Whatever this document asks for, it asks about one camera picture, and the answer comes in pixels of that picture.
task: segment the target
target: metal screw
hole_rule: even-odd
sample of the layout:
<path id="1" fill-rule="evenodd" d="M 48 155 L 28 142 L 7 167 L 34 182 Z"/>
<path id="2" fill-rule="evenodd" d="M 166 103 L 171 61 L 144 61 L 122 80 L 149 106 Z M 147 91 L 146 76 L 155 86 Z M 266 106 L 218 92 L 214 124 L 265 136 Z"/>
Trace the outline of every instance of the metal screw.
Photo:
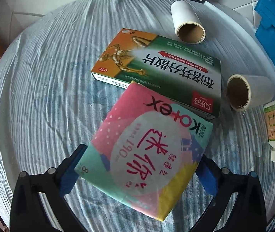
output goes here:
<path id="1" fill-rule="evenodd" d="M 55 172 L 56 172 L 56 168 L 54 168 L 54 167 L 51 167 L 47 170 L 47 173 L 49 173 L 49 174 L 53 174 Z"/>
<path id="2" fill-rule="evenodd" d="M 25 177 L 26 175 L 27 175 L 27 172 L 26 172 L 26 171 L 22 171 L 22 172 L 19 174 L 20 177 Z"/>
<path id="3" fill-rule="evenodd" d="M 251 177 L 253 177 L 253 178 L 256 178 L 256 177 L 257 177 L 257 174 L 256 174 L 255 172 L 251 172 L 250 175 L 251 175 Z"/>
<path id="4" fill-rule="evenodd" d="M 221 170 L 224 174 L 229 174 L 230 173 L 230 170 L 226 167 L 222 168 Z"/>

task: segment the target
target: round table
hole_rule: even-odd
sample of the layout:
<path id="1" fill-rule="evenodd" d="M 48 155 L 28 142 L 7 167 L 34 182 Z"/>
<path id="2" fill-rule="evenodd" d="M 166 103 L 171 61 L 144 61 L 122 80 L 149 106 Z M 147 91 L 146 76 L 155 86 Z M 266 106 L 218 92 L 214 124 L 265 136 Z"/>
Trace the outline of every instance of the round table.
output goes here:
<path id="1" fill-rule="evenodd" d="M 7 49 L 0 60 L 0 215 L 7 225 L 18 174 L 44 173 L 79 144 L 89 144 L 123 93 L 91 76 L 106 46 L 121 28 L 177 39 L 170 13 L 174 1 L 78 0 L 44 16 Z M 208 2 L 190 3 L 207 36 L 194 48 L 220 59 L 222 68 L 220 117 L 211 121 L 206 155 L 233 173 L 255 171 L 270 219 L 275 213 L 275 163 L 270 160 L 263 108 L 233 112 L 225 87 L 235 73 L 268 76 L 275 87 L 275 67 L 248 21 Z M 188 231 L 212 196 L 194 175 L 164 222 L 130 209 L 82 179 L 65 198 L 89 231 Z M 217 228 L 227 220 L 235 199 L 233 195 Z M 47 213 L 53 219 L 50 210 Z"/>

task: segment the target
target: blue gripper pad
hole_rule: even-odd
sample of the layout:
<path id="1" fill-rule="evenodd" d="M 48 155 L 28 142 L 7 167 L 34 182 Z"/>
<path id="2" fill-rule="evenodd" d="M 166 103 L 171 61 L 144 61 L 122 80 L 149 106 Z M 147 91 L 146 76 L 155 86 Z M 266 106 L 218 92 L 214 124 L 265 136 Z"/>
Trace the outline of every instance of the blue gripper pad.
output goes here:
<path id="1" fill-rule="evenodd" d="M 206 193 L 216 196 L 218 192 L 217 180 L 203 160 L 200 161 L 195 173 Z"/>
<path id="2" fill-rule="evenodd" d="M 74 168 L 78 164 L 86 149 L 87 146 L 84 146 L 81 149 L 68 169 L 65 171 L 64 175 L 61 177 L 59 188 L 60 197 L 64 197 L 66 194 L 69 194 L 72 191 L 76 181 L 78 180 L 79 175 L 74 171 Z"/>

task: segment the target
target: golden human figure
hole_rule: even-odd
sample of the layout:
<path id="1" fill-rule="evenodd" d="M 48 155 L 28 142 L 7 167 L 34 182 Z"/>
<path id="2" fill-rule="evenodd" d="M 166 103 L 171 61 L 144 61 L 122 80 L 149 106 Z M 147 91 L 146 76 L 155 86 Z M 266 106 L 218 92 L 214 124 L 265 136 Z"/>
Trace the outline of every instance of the golden human figure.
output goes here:
<path id="1" fill-rule="evenodd" d="M 138 47 L 144 47 L 144 48 L 148 46 L 147 42 L 148 43 L 151 42 L 151 40 L 149 40 L 149 39 L 137 37 L 137 36 L 133 36 L 132 41 Z M 112 49 L 112 48 L 115 49 L 115 52 L 113 54 L 111 54 L 111 53 L 103 54 L 99 58 L 100 62 L 104 62 L 106 60 L 111 59 L 114 61 L 114 63 L 117 65 L 117 67 L 122 71 L 134 72 L 139 75 L 146 76 L 146 71 L 144 71 L 143 69 L 138 70 L 138 69 L 129 68 L 129 67 L 123 65 L 122 59 L 129 59 L 129 58 L 134 57 L 133 55 L 131 55 L 132 50 L 121 50 L 119 44 L 115 44 L 115 45 L 112 45 L 109 47 L 109 49 Z"/>

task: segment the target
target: white paper roll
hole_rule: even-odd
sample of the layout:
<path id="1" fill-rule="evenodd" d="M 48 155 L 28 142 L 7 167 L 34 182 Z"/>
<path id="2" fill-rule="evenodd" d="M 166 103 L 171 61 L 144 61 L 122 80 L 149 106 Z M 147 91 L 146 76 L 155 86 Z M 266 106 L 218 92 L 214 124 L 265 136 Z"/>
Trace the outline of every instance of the white paper roll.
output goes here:
<path id="1" fill-rule="evenodd" d="M 228 79 L 228 99 L 238 112 L 270 102 L 274 93 L 274 85 L 267 77 L 235 74 Z"/>
<path id="2" fill-rule="evenodd" d="M 199 44 L 205 39 L 205 29 L 191 5 L 176 1 L 171 6 L 175 34 L 189 44 Z"/>

